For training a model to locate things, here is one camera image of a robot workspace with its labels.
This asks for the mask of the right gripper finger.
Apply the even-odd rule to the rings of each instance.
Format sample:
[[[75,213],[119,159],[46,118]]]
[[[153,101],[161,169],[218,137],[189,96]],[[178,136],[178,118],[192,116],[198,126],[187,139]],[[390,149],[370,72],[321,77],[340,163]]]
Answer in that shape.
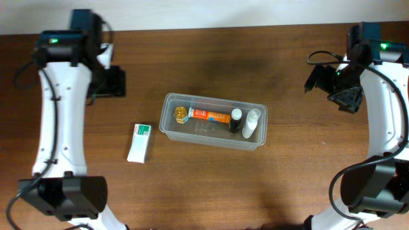
[[[360,105],[364,97],[362,87],[352,87],[342,89],[329,94],[328,100],[339,106],[338,110],[354,114],[359,111]]]
[[[332,93],[334,91],[333,76],[335,73],[336,69],[330,65],[315,66],[304,84],[304,92],[311,91],[313,88],[320,88],[326,93]]]

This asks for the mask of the black bottle white cap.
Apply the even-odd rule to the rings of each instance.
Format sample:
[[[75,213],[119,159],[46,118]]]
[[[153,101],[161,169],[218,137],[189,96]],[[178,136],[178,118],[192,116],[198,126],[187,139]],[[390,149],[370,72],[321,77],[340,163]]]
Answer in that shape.
[[[233,134],[238,133],[240,129],[240,124],[241,124],[241,118],[242,118],[242,111],[238,108],[235,108],[231,112],[231,119],[229,122],[229,131]]]

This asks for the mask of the white green medicine box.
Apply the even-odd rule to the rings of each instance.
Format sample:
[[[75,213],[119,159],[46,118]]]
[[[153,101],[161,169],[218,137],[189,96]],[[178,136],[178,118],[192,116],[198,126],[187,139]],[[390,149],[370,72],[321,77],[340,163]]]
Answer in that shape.
[[[151,126],[135,124],[130,151],[127,156],[128,162],[144,164],[148,152],[148,144],[151,135]]]

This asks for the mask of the gold lidded small jar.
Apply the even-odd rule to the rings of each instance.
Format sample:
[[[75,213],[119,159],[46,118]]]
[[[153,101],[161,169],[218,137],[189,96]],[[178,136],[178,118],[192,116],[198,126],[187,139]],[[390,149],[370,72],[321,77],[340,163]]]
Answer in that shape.
[[[177,123],[184,124],[189,120],[189,114],[186,108],[184,107],[177,107],[174,110],[174,116]]]

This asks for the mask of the clear plastic container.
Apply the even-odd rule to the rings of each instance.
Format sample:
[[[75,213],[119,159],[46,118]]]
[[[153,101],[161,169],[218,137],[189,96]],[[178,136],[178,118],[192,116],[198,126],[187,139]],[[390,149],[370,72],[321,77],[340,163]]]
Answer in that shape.
[[[174,114],[178,107],[221,114],[231,114],[233,109],[240,109],[242,111],[241,128],[244,127],[245,118],[251,110],[258,109],[261,116],[255,131],[246,139],[242,132],[237,134],[230,132],[227,123],[199,118],[189,118],[185,123],[179,123]],[[263,104],[179,93],[166,95],[159,124],[160,131],[165,133],[170,140],[248,151],[254,151],[266,143],[267,128],[268,109]]]

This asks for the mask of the white spray bottle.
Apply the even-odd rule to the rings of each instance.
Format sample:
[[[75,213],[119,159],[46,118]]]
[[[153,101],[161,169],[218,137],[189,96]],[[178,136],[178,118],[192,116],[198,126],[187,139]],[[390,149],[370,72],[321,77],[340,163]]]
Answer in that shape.
[[[252,109],[246,117],[244,127],[242,129],[242,135],[245,139],[249,139],[255,131],[258,120],[261,117],[261,111],[259,109]]]

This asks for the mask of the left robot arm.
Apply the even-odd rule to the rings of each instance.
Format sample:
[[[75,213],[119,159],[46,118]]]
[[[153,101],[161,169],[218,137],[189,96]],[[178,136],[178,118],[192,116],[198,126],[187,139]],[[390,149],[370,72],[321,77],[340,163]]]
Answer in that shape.
[[[107,204],[107,182],[87,174],[85,108],[96,98],[124,97],[124,71],[112,65],[113,44],[102,41],[106,22],[89,9],[72,12],[66,30],[48,30],[33,61],[42,87],[40,143],[32,175],[17,197],[72,229],[125,229]]]

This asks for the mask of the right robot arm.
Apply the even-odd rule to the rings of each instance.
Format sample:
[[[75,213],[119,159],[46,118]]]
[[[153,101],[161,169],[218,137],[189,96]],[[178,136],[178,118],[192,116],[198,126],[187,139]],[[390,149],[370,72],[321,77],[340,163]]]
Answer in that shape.
[[[304,89],[318,88],[340,111],[367,105],[367,158],[339,171],[341,196],[308,217],[304,229],[367,229],[368,223],[408,212],[408,47],[382,40],[380,25],[361,22],[348,32],[347,51],[313,63]]]

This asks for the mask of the orange tablet tube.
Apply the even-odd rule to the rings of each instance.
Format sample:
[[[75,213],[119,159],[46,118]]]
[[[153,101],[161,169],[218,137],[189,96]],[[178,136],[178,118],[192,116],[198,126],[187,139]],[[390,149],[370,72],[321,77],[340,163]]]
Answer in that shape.
[[[218,112],[204,111],[201,109],[189,108],[188,116],[190,118],[203,119],[208,121],[215,121],[219,123],[229,123],[231,116]]]

